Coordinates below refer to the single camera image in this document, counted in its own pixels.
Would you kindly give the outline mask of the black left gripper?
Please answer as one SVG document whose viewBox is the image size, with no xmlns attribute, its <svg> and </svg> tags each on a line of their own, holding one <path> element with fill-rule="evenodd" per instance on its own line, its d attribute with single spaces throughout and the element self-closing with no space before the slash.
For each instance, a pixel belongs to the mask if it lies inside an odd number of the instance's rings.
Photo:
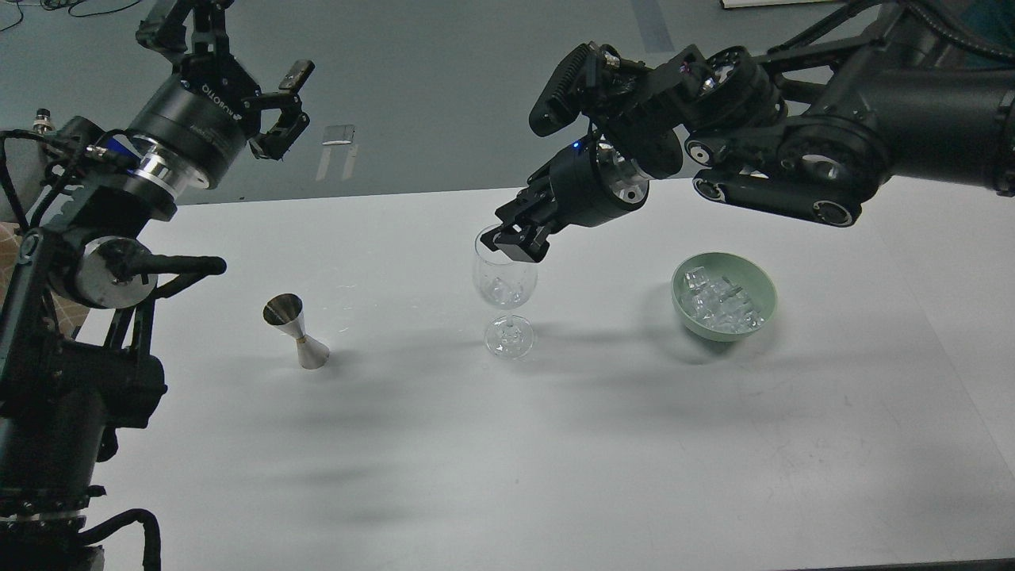
<svg viewBox="0 0 1015 571">
<path fill-rule="evenodd" d="M 168 148 L 196 167 L 208 189 L 228 173 L 249 141 L 257 159 L 280 160 L 309 126 L 302 111 L 301 87 L 315 70 L 311 60 L 290 66 L 272 93 L 255 94 L 242 102 L 208 80 L 233 80 L 239 62 L 226 33 L 226 10 L 232 1 L 156 1 L 140 22 L 135 40 L 162 55 L 171 76 L 135 116 L 127 133 Z M 258 132 L 262 121 L 254 113 L 278 111 L 274 124 Z"/>
</svg>

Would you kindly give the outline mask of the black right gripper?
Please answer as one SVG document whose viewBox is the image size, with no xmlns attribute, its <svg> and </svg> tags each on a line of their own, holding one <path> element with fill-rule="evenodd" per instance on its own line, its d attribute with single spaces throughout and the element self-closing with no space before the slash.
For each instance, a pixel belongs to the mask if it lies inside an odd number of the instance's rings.
<svg viewBox="0 0 1015 571">
<path fill-rule="evenodd" d="M 551 235 L 568 225 L 594 228 L 626 216 L 649 197 L 649 177 L 607 141 L 573 142 L 527 184 L 494 211 L 498 224 L 480 234 L 483 245 L 516 263 L 540 263 Z"/>
</svg>

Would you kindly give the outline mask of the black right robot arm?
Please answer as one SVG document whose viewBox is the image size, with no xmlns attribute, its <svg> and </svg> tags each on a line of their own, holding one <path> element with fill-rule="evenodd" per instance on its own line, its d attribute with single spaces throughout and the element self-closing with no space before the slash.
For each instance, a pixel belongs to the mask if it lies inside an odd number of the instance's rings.
<svg viewBox="0 0 1015 571">
<path fill-rule="evenodd" d="M 874 6 L 848 1 L 760 56 L 694 44 L 657 67 L 579 44 L 530 112 L 548 136 L 588 132 L 530 175 L 479 235 L 540 263 L 569 225 L 641 209 L 653 180 L 699 166 L 710 202 L 845 228 L 891 177 L 1013 195 L 1013 47 L 940 1 L 881 1 L 859 35 L 827 40 Z"/>
</svg>

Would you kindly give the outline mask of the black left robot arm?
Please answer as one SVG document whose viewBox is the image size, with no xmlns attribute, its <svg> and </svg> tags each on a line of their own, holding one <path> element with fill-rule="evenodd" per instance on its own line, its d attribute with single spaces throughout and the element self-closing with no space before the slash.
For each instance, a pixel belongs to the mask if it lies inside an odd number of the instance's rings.
<svg viewBox="0 0 1015 571">
<path fill-rule="evenodd" d="M 171 73 L 129 127 L 74 117 L 54 128 L 39 109 L 31 128 L 2 131 L 40 160 L 32 191 L 18 193 L 2 153 L 2 218 L 21 237 L 2 302 L 4 570 L 101 570 L 101 543 L 132 524 L 142 569 L 163 567 L 151 511 L 87 526 L 87 507 L 105 495 L 92 476 L 116 454 L 117 431 L 147 427 L 167 392 L 150 348 L 156 303 L 226 263 L 159 255 L 139 237 L 174 216 L 185 191 L 217 188 L 243 149 L 282 159 L 309 124 L 300 89 L 314 63 L 295 61 L 264 90 L 232 54 L 229 7 L 155 3 L 136 40 Z"/>
</svg>

